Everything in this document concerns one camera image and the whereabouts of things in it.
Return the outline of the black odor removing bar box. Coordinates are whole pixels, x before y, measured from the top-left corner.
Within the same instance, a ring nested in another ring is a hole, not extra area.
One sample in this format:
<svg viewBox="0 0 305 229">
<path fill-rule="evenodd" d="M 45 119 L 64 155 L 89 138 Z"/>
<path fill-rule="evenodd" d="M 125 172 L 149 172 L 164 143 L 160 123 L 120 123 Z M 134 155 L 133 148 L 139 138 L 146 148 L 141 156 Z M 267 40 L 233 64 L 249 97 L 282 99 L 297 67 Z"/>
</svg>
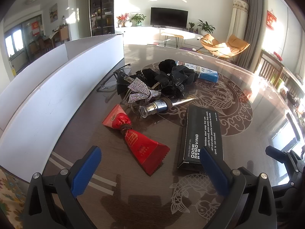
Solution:
<svg viewBox="0 0 305 229">
<path fill-rule="evenodd" d="M 209 147 L 218 157 L 223 158 L 222 134 L 218 112 L 188 105 L 186 126 L 182 131 L 177 168 L 202 171 L 200 150 Z"/>
</svg>

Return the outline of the red twisted gift pouch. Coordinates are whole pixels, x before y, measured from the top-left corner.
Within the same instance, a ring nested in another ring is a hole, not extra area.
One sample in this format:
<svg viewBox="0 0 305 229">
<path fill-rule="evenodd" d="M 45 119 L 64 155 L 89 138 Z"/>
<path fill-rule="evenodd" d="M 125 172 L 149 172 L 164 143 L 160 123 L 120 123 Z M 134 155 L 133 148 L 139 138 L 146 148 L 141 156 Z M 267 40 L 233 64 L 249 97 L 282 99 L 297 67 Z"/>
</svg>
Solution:
<svg viewBox="0 0 305 229">
<path fill-rule="evenodd" d="M 129 116 L 119 104 L 114 106 L 102 123 L 121 132 L 129 149 L 147 175 L 153 175 L 170 151 L 168 146 L 133 130 Z"/>
</svg>

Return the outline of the silver tube with brown band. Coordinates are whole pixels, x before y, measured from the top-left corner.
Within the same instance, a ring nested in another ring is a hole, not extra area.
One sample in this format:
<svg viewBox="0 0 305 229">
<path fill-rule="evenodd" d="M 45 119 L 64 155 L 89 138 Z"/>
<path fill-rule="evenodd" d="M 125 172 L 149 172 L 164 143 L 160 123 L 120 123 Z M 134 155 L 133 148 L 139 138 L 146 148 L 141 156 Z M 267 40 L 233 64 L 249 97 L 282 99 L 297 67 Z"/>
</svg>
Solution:
<svg viewBox="0 0 305 229">
<path fill-rule="evenodd" d="M 146 118 L 150 115 L 154 115 L 157 113 L 161 112 L 166 112 L 173 108 L 174 106 L 190 102 L 195 100 L 196 97 L 189 96 L 184 99 L 169 99 L 167 97 L 158 99 L 154 102 L 149 103 L 148 105 L 145 106 L 140 106 L 139 107 L 139 114 L 141 115 L 142 118 Z"/>
</svg>

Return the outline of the rhinestone bow hair clip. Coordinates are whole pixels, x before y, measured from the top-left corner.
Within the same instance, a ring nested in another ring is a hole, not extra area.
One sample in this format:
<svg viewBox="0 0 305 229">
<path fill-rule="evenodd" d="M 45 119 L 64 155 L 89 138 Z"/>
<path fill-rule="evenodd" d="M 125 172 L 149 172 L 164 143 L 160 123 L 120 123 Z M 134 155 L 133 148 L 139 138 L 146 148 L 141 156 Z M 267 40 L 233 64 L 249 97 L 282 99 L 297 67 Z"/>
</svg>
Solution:
<svg viewBox="0 0 305 229">
<path fill-rule="evenodd" d="M 148 86 L 141 81 L 139 78 L 136 78 L 128 88 L 131 90 L 129 95 L 129 103 L 134 103 L 140 100 L 145 100 L 149 102 L 152 98 L 161 96 L 161 92 L 158 90 L 151 90 Z"/>
</svg>

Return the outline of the floral patterned cushion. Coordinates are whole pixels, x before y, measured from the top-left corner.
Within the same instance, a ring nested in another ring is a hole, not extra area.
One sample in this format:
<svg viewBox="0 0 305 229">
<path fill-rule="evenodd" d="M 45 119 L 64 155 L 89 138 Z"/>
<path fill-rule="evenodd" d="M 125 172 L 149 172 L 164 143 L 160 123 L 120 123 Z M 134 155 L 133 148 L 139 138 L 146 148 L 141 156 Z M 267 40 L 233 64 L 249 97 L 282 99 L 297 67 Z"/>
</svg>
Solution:
<svg viewBox="0 0 305 229">
<path fill-rule="evenodd" d="M 23 228 L 23 212 L 29 184 L 1 169 L 1 211 L 14 228 Z"/>
</svg>

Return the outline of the wooden dining chair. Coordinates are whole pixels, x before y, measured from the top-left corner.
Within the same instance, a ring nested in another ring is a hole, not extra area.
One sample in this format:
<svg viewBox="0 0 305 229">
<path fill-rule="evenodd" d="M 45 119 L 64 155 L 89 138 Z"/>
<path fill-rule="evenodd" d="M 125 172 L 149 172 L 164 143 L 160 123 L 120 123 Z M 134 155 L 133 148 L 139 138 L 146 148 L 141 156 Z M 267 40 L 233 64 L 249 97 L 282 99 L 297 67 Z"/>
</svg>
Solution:
<svg viewBox="0 0 305 229">
<path fill-rule="evenodd" d="M 266 79 L 273 86 L 279 82 L 284 71 L 284 65 L 274 55 L 261 50 L 255 74 Z"/>
</svg>

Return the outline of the blue white box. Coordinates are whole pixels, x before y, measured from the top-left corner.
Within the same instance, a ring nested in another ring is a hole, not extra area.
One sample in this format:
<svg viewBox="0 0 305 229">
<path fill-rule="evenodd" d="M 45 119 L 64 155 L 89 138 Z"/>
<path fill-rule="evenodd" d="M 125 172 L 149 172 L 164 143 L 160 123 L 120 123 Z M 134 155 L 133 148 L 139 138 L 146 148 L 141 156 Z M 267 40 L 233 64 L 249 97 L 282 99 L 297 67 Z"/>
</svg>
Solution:
<svg viewBox="0 0 305 229">
<path fill-rule="evenodd" d="M 190 64 L 190 63 L 184 63 L 184 65 L 193 70 L 195 73 L 198 74 L 198 78 L 202 80 L 206 80 L 209 82 L 217 83 L 218 82 L 218 72 L 208 69 L 206 67 Z"/>
</svg>

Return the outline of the right tan lounge chair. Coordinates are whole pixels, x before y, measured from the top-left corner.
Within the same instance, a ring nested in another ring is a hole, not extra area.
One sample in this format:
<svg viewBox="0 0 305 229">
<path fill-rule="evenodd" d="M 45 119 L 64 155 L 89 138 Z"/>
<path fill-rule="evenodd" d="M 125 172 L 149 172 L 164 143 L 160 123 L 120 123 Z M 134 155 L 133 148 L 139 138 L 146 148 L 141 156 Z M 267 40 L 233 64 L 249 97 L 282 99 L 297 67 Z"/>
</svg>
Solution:
<svg viewBox="0 0 305 229">
<path fill-rule="evenodd" d="M 245 51 L 250 46 L 246 41 L 231 35 L 227 42 L 216 45 L 216 55 L 218 57 L 230 58 Z"/>
</svg>

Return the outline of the left tan lounge chair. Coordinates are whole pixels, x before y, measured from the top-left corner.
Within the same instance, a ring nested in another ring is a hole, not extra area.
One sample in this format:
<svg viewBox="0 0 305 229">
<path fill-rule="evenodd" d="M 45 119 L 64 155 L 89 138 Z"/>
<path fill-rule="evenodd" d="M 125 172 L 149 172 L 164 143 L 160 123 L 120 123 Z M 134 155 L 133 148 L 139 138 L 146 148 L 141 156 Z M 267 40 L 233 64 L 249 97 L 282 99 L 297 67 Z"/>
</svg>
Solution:
<svg viewBox="0 0 305 229">
<path fill-rule="evenodd" d="M 203 48 L 208 50 L 212 55 L 222 56 L 223 53 L 229 50 L 226 43 L 220 43 L 212 35 L 206 34 L 200 39 Z"/>
</svg>

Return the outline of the large leafy potted plant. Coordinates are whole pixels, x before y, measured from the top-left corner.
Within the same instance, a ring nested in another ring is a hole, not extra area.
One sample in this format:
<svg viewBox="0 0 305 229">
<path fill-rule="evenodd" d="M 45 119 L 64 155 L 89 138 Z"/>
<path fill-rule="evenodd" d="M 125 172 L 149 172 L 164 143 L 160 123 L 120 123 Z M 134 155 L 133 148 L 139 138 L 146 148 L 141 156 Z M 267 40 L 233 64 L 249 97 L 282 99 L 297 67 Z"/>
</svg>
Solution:
<svg viewBox="0 0 305 229">
<path fill-rule="evenodd" d="M 201 34 L 206 35 L 206 34 L 212 34 L 214 30 L 216 29 L 213 25 L 209 24 L 207 21 L 203 20 L 198 20 L 198 27 L 201 29 Z"/>
</svg>

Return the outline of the grey window curtain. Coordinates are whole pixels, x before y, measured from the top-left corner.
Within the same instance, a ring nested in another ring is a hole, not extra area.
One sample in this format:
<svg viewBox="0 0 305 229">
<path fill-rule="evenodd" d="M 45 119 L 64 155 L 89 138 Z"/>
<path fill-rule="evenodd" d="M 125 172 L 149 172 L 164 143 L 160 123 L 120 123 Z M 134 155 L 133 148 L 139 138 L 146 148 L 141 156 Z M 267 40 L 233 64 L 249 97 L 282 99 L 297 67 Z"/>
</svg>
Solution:
<svg viewBox="0 0 305 229">
<path fill-rule="evenodd" d="M 261 34 L 264 0 L 246 1 L 249 5 L 249 13 L 243 40 L 249 43 L 249 46 L 239 55 L 237 65 L 250 71 L 258 49 Z"/>
</svg>

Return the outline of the white round coffee table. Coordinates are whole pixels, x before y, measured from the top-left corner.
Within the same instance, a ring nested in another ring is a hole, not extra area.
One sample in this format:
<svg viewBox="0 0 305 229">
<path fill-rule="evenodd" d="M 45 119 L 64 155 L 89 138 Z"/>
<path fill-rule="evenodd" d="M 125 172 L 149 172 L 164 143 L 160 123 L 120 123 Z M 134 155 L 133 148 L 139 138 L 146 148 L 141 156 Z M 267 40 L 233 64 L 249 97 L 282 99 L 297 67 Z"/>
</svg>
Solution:
<svg viewBox="0 0 305 229">
<path fill-rule="evenodd" d="M 180 47 L 200 48 L 202 35 L 180 30 L 161 30 L 160 40 L 164 47 L 179 49 Z"/>
</svg>

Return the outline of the red flower pot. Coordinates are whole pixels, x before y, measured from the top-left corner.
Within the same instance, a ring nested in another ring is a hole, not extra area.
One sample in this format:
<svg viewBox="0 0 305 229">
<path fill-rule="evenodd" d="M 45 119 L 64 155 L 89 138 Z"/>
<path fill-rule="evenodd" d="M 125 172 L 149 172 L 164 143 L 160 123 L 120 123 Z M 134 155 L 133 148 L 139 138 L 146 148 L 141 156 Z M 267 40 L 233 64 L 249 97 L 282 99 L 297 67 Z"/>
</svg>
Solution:
<svg viewBox="0 0 305 229">
<path fill-rule="evenodd" d="M 129 14 L 125 13 L 117 16 L 116 18 L 117 18 L 118 27 L 125 27 L 125 22 L 129 20 Z"/>
</svg>

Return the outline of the black flat television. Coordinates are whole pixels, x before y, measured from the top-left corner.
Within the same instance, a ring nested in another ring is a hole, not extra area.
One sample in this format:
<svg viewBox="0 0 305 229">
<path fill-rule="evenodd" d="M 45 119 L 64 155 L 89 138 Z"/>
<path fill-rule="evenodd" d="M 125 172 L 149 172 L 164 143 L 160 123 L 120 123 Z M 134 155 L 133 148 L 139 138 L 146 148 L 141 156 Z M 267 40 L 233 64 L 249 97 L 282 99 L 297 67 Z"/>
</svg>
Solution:
<svg viewBox="0 0 305 229">
<path fill-rule="evenodd" d="M 150 24 L 153 26 L 185 28 L 187 26 L 188 11 L 152 7 L 150 10 Z"/>
</svg>

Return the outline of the green potted plant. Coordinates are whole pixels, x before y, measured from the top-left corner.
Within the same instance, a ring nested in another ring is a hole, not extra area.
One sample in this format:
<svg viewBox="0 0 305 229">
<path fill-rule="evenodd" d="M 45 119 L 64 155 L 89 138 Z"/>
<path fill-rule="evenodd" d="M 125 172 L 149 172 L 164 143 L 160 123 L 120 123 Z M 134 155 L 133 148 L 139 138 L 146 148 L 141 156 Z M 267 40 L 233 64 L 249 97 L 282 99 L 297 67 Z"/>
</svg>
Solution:
<svg viewBox="0 0 305 229">
<path fill-rule="evenodd" d="M 146 16 L 144 14 L 134 14 L 131 17 L 131 21 L 135 23 L 135 26 L 141 26 L 142 22 L 146 19 Z"/>
</svg>

